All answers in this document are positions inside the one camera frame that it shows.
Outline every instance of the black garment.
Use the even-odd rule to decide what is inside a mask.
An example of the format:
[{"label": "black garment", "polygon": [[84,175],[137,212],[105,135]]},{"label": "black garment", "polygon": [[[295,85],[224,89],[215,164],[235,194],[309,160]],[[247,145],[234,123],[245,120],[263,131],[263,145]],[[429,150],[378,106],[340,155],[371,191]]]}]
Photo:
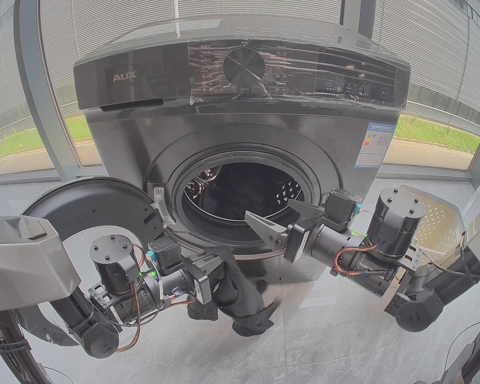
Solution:
[{"label": "black garment", "polygon": [[227,247],[209,248],[206,256],[217,255],[224,263],[208,275],[212,289],[212,301],[202,305],[194,301],[188,305],[188,316],[195,320],[218,319],[218,309],[233,319],[232,328],[240,336],[261,335],[273,325],[269,320],[278,306],[277,302],[264,308],[260,290],[265,290],[265,283],[257,287],[243,273]]}]

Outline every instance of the grass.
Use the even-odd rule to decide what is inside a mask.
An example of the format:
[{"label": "grass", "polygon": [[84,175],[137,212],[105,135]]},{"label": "grass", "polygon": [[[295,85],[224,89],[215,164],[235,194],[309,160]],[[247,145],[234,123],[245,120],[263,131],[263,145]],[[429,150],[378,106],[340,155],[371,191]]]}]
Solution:
[{"label": "grass", "polygon": [[[74,142],[91,138],[90,130],[83,115],[69,117],[65,121]],[[448,148],[469,153],[475,153],[480,144],[480,138],[470,133],[421,120],[418,116],[411,115],[400,116],[394,136],[445,145]],[[0,140],[0,156],[42,146],[42,140],[35,128],[12,132]]]},{"label": "grass", "polygon": [[470,133],[411,115],[400,116],[394,136],[445,145],[469,153],[475,153],[480,144],[480,138]]},{"label": "grass", "polygon": [[[65,122],[67,123],[68,132],[70,132],[70,136],[74,142],[92,137],[83,115],[69,117],[65,119]],[[13,131],[0,140],[0,156],[41,147],[43,147],[42,140],[36,128],[30,128],[20,132]]]}]

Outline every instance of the plastic wrap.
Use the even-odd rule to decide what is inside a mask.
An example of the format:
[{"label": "plastic wrap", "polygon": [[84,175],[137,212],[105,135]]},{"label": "plastic wrap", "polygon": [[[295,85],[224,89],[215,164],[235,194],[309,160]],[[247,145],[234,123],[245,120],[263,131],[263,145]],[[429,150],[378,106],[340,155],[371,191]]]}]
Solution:
[{"label": "plastic wrap", "polygon": [[[191,104],[207,100],[270,99],[303,103],[369,105],[380,109],[403,110],[406,104],[409,75],[398,76],[393,58],[381,60],[380,51],[364,43],[345,46],[337,36],[302,36],[297,31],[245,29],[246,36],[262,38],[222,39],[188,42]],[[236,30],[232,36],[240,35]],[[254,51],[249,54],[245,48]],[[230,59],[239,71],[256,77],[251,84],[228,78],[226,63]],[[249,61],[263,60],[264,73],[250,71]]]}]

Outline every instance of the aux logo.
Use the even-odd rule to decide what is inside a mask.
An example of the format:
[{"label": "aux logo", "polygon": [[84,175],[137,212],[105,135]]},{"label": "aux logo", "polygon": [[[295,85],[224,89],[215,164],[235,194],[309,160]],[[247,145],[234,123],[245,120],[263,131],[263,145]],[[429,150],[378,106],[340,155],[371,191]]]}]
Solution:
[{"label": "aux logo", "polygon": [[135,72],[137,72],[137,71],[121,73],[120,75],[115,75],[113,77],[113,81],[132,79],[132,78],[136,77]]}]

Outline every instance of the energy label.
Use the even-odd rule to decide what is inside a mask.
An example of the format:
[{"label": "energy label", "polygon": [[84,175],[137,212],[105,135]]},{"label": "energy label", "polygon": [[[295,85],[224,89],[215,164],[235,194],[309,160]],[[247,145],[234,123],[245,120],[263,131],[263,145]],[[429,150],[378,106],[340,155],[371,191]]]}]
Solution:
[{"label": "energy label", "polygon": [[395,125],[369,123],[355,168],[379,168],[392,141]]}]

